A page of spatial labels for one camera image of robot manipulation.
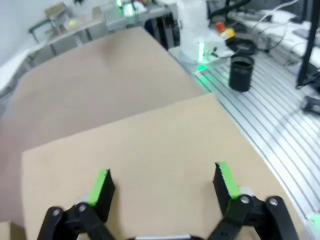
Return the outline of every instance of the white device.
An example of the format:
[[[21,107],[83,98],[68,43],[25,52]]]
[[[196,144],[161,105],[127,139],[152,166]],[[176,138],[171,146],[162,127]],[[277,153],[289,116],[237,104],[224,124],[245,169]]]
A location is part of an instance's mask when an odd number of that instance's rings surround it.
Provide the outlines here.
[[[169,0],[158,0],[167,3]],[[180,49],[193,63],[210,64],[232,55],[218,31],[209,29],[205,0],[170,0],[176,3]]]

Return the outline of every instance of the black pole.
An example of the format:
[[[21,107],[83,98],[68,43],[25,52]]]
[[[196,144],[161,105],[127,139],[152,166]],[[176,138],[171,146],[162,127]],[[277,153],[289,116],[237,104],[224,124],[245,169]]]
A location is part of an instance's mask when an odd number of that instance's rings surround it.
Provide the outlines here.
[[[308,11],[308,0],[303,0],[303,9],[301,15],[301,21],[304,22],[307,18],[307,11]]]
[[[312,50],[314,48],[316,32],[319,25],[319,17],[320,17],[320,1],[313,0],[311,28],[309,32],[308,43],[306,46],[305,54],[302,58],[302,65],[300,68],[300,72],[296,80],[296,87],[302,87],[304,85],[305,79],[307,78],[309,61],[310,61]]]
[[[230,0],[225,0],[225,5],[224,5],[224,7],[225,8],[228,8],[230,6]],[[225,22],[228,22],[228,12],[226,12],[225,14],[224,14],[224,17],[225,17]]]
[[[295,24],[302,24],[307,18],[307,11],[308,11],[308,0],[303,0],[302,15],[295,16],[291,18],[290,21]]]

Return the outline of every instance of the green led light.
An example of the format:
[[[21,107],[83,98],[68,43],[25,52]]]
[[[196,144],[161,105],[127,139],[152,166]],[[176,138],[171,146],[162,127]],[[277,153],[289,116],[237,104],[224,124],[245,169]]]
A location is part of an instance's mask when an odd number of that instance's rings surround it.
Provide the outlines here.
[[[201,72],[201,71],[206,70],[206,69],[208,69],[207,66],[201,64],[201,65],[198,65],[198,68],[196,70],[197,70],[197,72]]]
[[[198,52],[198,62],[202,62],[204,60],[205,53],[205,44],[203,42],[199,43],[199,52]]]
[[[117,4],[119,7],[121,7],[121,6],[122,6],[121,0],[116,0],[116,4]]]

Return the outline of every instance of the black metal frame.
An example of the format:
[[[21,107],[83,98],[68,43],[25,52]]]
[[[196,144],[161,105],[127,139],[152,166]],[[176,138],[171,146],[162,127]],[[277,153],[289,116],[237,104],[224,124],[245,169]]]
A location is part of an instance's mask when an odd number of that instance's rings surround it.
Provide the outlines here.
[[[296,80],[296,88],[300,89],[303,86],[308,84],[312,84],[316,91],[319,92],[319,72],[316,72],[312,75],[308,75],[309,61],[311,57],[312,50],[314,48],[316,33],[319,25],[320,18],[320,1],[313,0],[312,4],[312,16],[311,16],[311,27],[309,31],[308,43],[306,46],[305,54],[302,58],[302,65],[298,74],[298,78]],[[316,108],[314,106],[320,107],[320,101],[312,97],[305,97],[304,101],[306,102],[304,105],[309,106],[308,108],[302,107],[302,110],[305,112],[313,112]]]

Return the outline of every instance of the black cable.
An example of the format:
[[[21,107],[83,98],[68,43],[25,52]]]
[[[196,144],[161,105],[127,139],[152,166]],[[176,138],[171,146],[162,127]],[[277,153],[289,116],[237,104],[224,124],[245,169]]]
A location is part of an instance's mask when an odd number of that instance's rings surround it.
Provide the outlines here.
[[[309,32],[306,51],[305,51],[305,54],[304,54],[303,60],[302,60],[302,66],[300,68],[299,75],[296,80],[296,87],[297,88],[305,85],[304,81],[307,77],[309,61],[310,61],[311,53],[312,53],[312,50],[313,50],[314,44],[315,44],[317,28],[319,25],[319,17],[320,17],[320,1],[313,0],[311,28],[310,28],[310,32]]]
[[[230,6],[230,0],[225,0],[225,6],[229,7]]]
[[[301,45],[301,44],[305,44],[305,42],[300,42],[300,43],[297,43],[295,45],[293,45],[291,48],[290,48],[290,51],[289,51],[289,54],[288,54],[288,57],[287,57],[287,60],[284,64],[284,66],[288,66],[289,63],[294,63],[295,65],[298,63],[297,61],[292,61],[292,58],[291,58],[291,54],[294,52],[294,48],[298,45]]]
[[[210,4],[209,4],[209,1],[206,1],[206,16],[207,16],[207,18],[209,18],[210,14],[211,14]]]
[[[218,56],[218,55],[215,54],[215,53],[211,53],[211,55],[214,56],[214,57],[216,57],[217,59],[229,59],[229,58],[231,58],[234,54],[229,55],[229,56]]]
[[[261,34],[262,34],[264,31],[266,31],[266,30],[268,30],[268,29],[270,29],[270,28],[280,27],[280,26],[282,26],[282,25],[270,26],[270,27],[267,27],[266,29],[264,29],[263,31],[261,31],[261,32],[259,33],[259,35],[258,35],[256,44],[259,43],[259,38],[260,38]],[[283,33],[280,41],[278,41],[274,46],[272,46],[272,47],[270,47],[270,48],[268,48],[268,49],[259,49],[259,48],[258,48],[258,50],[259,50],[259,51],[264,51],[264,52],[269,52],[269,51],[271,51],[272,49],[275,49],[275,48],[278,47],[278,46],[282,43],[282,41],[285,39],[286,34],[287,34],[287,32],[285,31],[285,32]]]
[[[235,37],[227,46],[237,54],[251,56],[256,54],[257,45],[250,39]]]
[[[242,1],[238,2],[238,3],[233,4],[232,6],[225,6],[225,7],[221,8],[221,9],[219,9],[217,11],[212,12],[209,15],[208,19],[211,20],[212,18],[214,18],[216,16],[227,14],[232,10],[238,9],[238,8],[250,3],[251,1],[252,0],[242,0]]]

